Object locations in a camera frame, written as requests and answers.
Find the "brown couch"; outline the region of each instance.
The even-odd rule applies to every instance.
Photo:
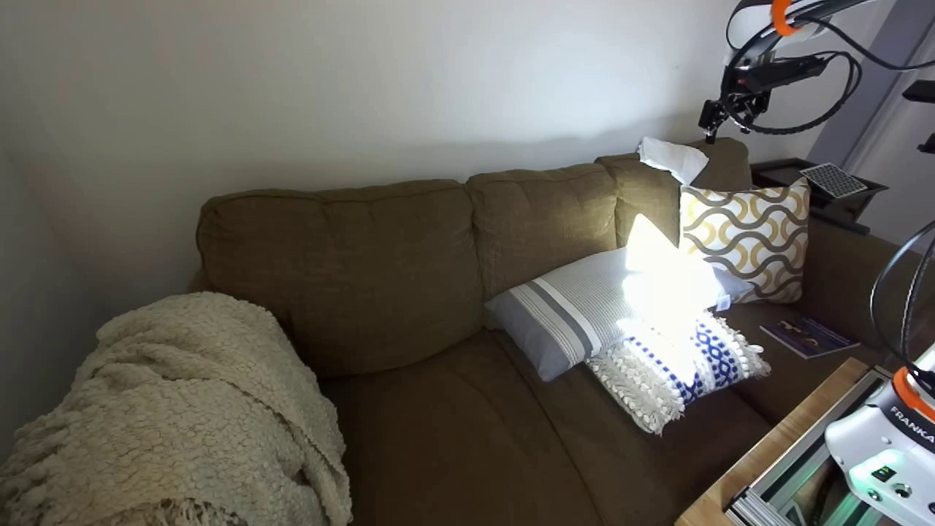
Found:
[[[702,187],[751,187],[745,146],[704,146]],[[353,523],[673,523],[843,358],[797,361],[756,327],[786,311],[870,339],[865,295],[892,245],[813,222],[808,299],[727,314],[773,377],[640,432],[587,368],[540,384],[485,330],[485,299],[625,245],[638,218],[679,238],[679,187],[634,155],[334,193],[212,199],[209,289],[270,307],[339,406]]]

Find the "cream blanket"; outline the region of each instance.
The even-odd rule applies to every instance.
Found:
[[[266,311],[176,295],[98,339],[17,432],[0,523],[352,523],[336,410]]]

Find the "wooden table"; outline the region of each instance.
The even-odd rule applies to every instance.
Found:
[[[808,402],[767,432],[732,470],[726,470],[682,517],[679,526],[732,523],[726,508],[773,463],[778,463],[862,375],[865,364],[843,364]]]

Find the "throw pillow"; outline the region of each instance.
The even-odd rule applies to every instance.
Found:
[[[716,272],[669,248],[664,261],[600,251],[489,301],[495,321],[540,380],[555,380],[590,355],[619,345],[634,320],[675,327],[707,307],[732,304]]]
[[[594,355],[587,368],[640,429],[664,435],[699,397],[768,375],[759,355],[759,345],[702,314],[688,333],[631,327],[623,345]]]
[[[810,184],[759,187],[749,193],[682,193],[682,248],[745,277],[754,289],[739,299],[792,304],[802,299],[810,245]]]

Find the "couch back cushion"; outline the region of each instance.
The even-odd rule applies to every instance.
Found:
[[[615,182],[596,163],[469,178],[485,299],[616,245]]]
[[[704,191],[751,191],[749,149],[739,140],[697,143],[711,161],[692,187]],[[679,245],[679,203],[682,184],[667,169],[640,163],[640,155],[600,158],[616,187],[616,244],[625,245],[634,229],[651,226]]]
[[[327,377],[428,361],[482,324],[457,182],[212,199],[198,251],[209,289],[270,307]]]

